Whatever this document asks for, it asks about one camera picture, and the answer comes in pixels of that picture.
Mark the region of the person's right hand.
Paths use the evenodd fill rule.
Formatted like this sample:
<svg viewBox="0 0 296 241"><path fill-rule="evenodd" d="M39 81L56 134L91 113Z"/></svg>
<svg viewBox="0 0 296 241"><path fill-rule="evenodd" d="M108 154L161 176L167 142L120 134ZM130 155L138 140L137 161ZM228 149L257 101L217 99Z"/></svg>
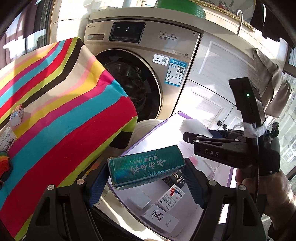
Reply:
<svg viewBox="0 0 296 241"><path fill-rule="evenodd" d="M267 203L264 214L272 220L274 229L286 225L295 213L295 195L282 171L259 177L259 194L265 194Z"/></svg>

